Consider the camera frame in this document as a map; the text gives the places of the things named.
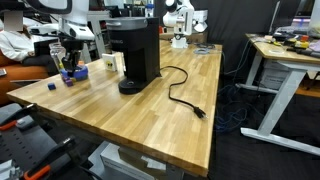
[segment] computer screen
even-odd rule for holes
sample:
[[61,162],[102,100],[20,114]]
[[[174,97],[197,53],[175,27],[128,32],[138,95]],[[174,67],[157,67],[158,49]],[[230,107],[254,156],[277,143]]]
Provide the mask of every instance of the computer screen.
[[310,18],[315,0],[301,0],[295,18]]
[[121,17],[118,6],[105,6],[105,9],[110,11],[111,18]]
[[279,11],[274,18],[273,27],[291,26],[296,16],[300,0],[281,0]]

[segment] table leg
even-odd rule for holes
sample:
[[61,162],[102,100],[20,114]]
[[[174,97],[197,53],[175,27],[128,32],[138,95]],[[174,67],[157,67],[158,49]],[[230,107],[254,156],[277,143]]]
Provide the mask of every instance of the table leg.
[[263,87],[258,87],[258,86],[253,86],[253,85],[252,85],[252,83],[253,83],[253,81],[254,81],[254,78],[256,77],[256,74],[257,74],[257,72],[258,72],[258,69],[259,69],[261,60],[262,60],[262,56],[259,54],[259,52],[256,52],[256,55],[255,55],[255,57],[254,57],[252,66],[251,66],[251,68],[250,68],[249,75],[248,75],[248,77],[247,77],[246,84],[237,83],[236,86],[237,86],[238,88],[245,88],[245,89],[249,89],[249,90],[253,90],[253,91],[259,90],[259,91],[262,91],[262,92],[277,94],[278,91],[276,91],[276,90],[272,90],[272,89],[263,88]]
[[178,167],[171,164],[166,165],[166,174],[168,180],[182,180],[184,176],[184,171]]
[[320,156],[320,148],[270,134],[272,129],[278,122],[280,116],[282,115],[283,111],[289,104],[291,98],[295,94],[305,73],[306,70],[291,69],[287,78],[282,83],[279,93],[273,100],[259,129],[253,130],[249,128],[241,128],[241,133],[248,137]]

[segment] black cable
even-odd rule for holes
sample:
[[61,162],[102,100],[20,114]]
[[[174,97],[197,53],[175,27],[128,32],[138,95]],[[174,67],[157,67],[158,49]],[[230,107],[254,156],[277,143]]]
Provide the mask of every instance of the black cable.
[[103,180],[100,176],[98,176],[96,173],[90,171],[89,169],[86,169],[86,168],[84,168],[84,167],[82,167],[82,166],[78,166],[78,167],[79,167],[80,169],[82,169],[84,172],[86,172],[87,174],[95,177],[96,179],[98,179],[98,180]]
[[215,49],[216,46],[211,43],[195,43],[198,48]]
[[186,101],[183,101],[183,100],[180,100],[180,99],[177,99],[177,98],[174,98],[174,97],[171,96],[171,88],[172,88],[173,86],[177,86],[177,85],[181,85],[181,84],[185,83],[185,82],[187,81],[187,79],[188,79],[188,72],[185,71],[184,69],[179,68],[179,67],[176,67],[176,66],[166,66],[166,67],[161,68],[160,70],[163,70],[163,69],[166,69],[166,68],[178,69],[178,70],[184,72],[185,75],[186,75],[186,77],[185,77],[185,79],[184,79],[183,81],[170,84],[170,86],[169,86],[169,99],[171,99],[171,100],[173,100],[173,101],[177,101],[177,102],[183,103],[183,104],[186,104],[186,105],[192,107],[193,112],[194,112],[199,118],[201,118],[201,119],[202,119],[202,118],[206,118],[206,117],[207,117],[207,116],[206,116],[206,113],[205,113],[203,110],[201,110],[199,107],[194,106],[193,104],[191,104],[191,103],[189,103],[189,102],[186,102]]
[[50,17],[52,18],[52,19],[54,19],[55,21],[57,21],[57,22],[59,22],[55,17],[53,17],[51,14],[50,14]]

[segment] blue block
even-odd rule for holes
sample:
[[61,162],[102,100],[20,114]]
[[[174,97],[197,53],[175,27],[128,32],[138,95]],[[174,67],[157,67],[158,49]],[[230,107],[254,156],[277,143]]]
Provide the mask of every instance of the blue block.
[[49,88],[50,91],[57,89],[56,85],[54,83],[48,83],[48,88]]

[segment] plug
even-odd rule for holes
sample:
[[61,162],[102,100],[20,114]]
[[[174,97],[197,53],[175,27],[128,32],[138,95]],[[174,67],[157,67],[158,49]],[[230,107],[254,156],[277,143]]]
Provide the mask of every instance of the plug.
[[198,118],[208,118],[206,113],[202,111],[199,107],[193,107],[193,112],[198,116]]

